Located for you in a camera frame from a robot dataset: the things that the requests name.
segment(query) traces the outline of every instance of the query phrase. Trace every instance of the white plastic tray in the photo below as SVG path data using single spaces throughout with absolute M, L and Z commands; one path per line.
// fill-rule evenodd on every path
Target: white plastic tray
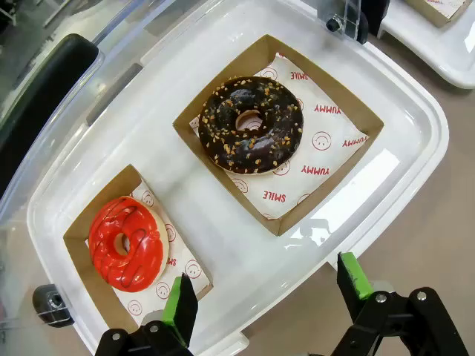
M 438 28 L 404 0 L 391 0 L 378 32 L 396 37 L 442 78 L 475 88 L 475 2 L 453 23 Z
M 266 33 L 331 73 L 385 124 L 334 192 L 281 237 L 221 187 L 171 126 L 210 79 Z M 419 190 L 447 148 L 447 122 L 435 99 L 370 44 L 328 33 L 300 1 L 208 1 L 142 63 L 145 68 L 93 126 L 66 145 L 27 210 L 42 264 L 92 352 L 107 326 L 62 235 L 125 165 L 133 164 L 145 177 L 210 271 L 214 288 L 200 301 L 191 351 L 217 355 L 245 347 L 239 331 L 325 262 L 335 263 L 338 251 L 360 255 Z

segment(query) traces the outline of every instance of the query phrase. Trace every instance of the beige tabletop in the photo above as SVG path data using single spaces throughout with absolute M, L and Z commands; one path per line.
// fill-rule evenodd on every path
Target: beige tabletop
M 475 90 L 448 84 L 390 35 L 370 42 L 435 96 L 450 139 L 432 176 L 359 262 L 371 280 L 388 281 L 400 295 L 434 288 L 475 355 Z M 250 345 L 239 356 L 331 355 L 349 326 L 336 272 L 325 265 L 244 331 Z M 384 340 L 377 353 L 408 354 L 398 338 Z

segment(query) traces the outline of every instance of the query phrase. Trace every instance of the red donut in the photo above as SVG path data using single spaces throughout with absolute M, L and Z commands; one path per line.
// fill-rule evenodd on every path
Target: red donut
M 122 246 L 127 237 L 130 248 Z M 102 278 L 121 291 L 142 291 L 162 274 L 168 257 L 163 221 L 130 197 L 108 202 L 89 230 L 89 253 Z

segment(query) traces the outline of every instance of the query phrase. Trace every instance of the screw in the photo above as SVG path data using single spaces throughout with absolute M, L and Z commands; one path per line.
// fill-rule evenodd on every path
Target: screw
M 387 297 L 384 294 L 377 294 L 376 295 L 376 302 L 384 303 L 387 300 Z
M 420 291 L 419 293 L 417 293 L 417 299 L 419 299 L 421 302 L 423 302 L 427 298 L 428 298 L 428 295 L 425 294 L 423 291 Z

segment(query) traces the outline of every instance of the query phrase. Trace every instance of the chocolate donut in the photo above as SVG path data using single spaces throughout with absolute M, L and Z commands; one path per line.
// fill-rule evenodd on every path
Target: chocolate donut
M 243 113 L 261 119 L 259 129 L 236 129 Z M 295 96 L 282 84 L 259 76 L 231 79 L 203 104 L 198 132 L 206 153 L 227 171 L 263 173 L 285 163 L 297 150 L 304 117 Z

